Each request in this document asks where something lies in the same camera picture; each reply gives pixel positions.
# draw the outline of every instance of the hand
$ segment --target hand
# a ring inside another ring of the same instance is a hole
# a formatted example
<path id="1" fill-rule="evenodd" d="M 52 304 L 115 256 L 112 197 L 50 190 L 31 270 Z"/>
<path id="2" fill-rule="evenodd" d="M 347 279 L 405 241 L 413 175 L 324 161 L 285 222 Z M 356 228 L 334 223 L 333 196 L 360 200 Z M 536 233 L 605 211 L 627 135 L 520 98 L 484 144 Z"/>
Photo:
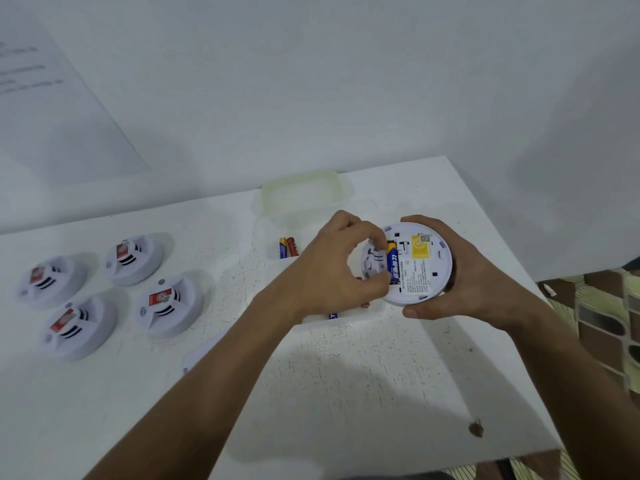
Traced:
<path id="1" fill-rule="evenodd" d="M 405 306 L 405 317 L 436 320 L 466 315 L 511 331 L 523 325 L 522 321 L 530 316 L 528 311 L 546 306 L 444 222 L 424 216 L 407 216 L 400 220 L 423 224 L 440 234 L 451 249 L 454 263 L 448 290 L 418 305 Z"/>
<path id="2" fill-rule="evenodd" d="M 265 292 L 271 299 L 290 303 L 297 322 L 308 315 L 341 312 L 382 298 L 389 291 L 388 272 L 357 280 L 347 266 L 347 258 L 365 239 L 373 240 L 377 249 L 387 249 L 382 229 L 339 210 Z"/>

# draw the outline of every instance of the red battery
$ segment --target red battery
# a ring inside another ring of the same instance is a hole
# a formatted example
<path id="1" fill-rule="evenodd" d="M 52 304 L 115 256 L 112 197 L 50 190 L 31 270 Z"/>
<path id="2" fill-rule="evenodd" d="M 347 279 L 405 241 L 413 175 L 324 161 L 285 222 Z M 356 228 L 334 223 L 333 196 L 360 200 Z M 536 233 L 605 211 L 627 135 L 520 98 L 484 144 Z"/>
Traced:
<path id="1" fill-rule="evenodd" d="M 362 278 L 359 277 L 359 276 L 357 276 L 356 279 L 362 281 Z M 371 306 L 370 302 L 366 302 L 366 303 L 363 303 L 360 307 L 361 308 L 368 308 L 370 306 Z"/>
<path id="2" fill-rule="evenodd" d="M 296 248 L 296 242 L 293 237 L 287 238 L 287 247 L 289 248 L 289 257 L 298 255 L 298 249 Z"/>

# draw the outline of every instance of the yellow label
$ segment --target yellow label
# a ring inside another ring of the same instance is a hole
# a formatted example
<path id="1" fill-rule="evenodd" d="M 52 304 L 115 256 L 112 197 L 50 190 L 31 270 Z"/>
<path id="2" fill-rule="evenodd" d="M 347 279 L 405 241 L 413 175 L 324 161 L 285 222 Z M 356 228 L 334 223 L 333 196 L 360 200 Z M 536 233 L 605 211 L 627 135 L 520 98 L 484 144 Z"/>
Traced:
<path id="1" fill-rule="evenodd" d="M 411 257 L 413 259 L 429 259 L 431 236 L 418 234 L 411 237 Z"/>

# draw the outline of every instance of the person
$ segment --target person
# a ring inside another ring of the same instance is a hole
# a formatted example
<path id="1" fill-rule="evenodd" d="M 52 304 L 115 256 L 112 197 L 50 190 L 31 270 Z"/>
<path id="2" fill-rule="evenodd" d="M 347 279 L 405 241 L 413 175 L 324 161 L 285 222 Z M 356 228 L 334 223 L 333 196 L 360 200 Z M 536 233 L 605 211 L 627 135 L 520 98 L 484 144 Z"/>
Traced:
<path id="1" fill-rule="evenodd" d="M 443 236 L 455 268 L 446 293 L 405 306 L 404 316 L 437 320 L 467 315 L 506 331 L 583 480 L 638 478 L 640 411 L 574 332 L 548 304 L 443 222 L 424 216 L 402 221 L 426 225 Z M 388 292 L 388 273 L 361 281 L 347 266 L 349 254 L 366 239 L 386 249 L 379 227 L 338 211 L 86 480 L 208 478 L 262 368 L 293 325 L 308 315 L 355 308 Z"/>

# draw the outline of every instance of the table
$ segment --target table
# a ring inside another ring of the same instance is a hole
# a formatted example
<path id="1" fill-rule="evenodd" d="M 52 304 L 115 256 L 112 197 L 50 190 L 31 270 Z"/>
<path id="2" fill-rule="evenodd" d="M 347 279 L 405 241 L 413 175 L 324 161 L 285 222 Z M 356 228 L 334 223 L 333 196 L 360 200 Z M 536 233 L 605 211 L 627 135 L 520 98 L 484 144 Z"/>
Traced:
<path id="1" fill-rule="evenodd" d="M 445 157 L 355 171 L 343 206 L 379 225 L 421 213 L 448 222 L 538 292 Z M 182 357 L 224 330 L 264 286 L 271 263 L 259 191 L 193 200 L 0 236 L 0 465 L 4 479 L 84 475 L 182 375 Z M 311 235 L 320 223 L 303 233 Z M 147 286 L 112 286 L 99 269 L 119 240 L 155 233 L 155 277 L 187 272 L 205 291 L 183 334 L 153 340 L 132 322 Z M 80 295 L 116 302 L 116 328 L 74 363 L 42 357 L 48 312 L 12 298 L 39 260 L 74 255 L 90 268 Z M 352 257 L 350 264 L 357 257 Z M 484 437 L 470 434 L 480 420 Z M 507 334 L 467 317 L 423 322 L 372 303 L 295 327 L 265 367 L 213 479 L 333 479 L 404 474 L 556 448 L 560 440 Z"/>

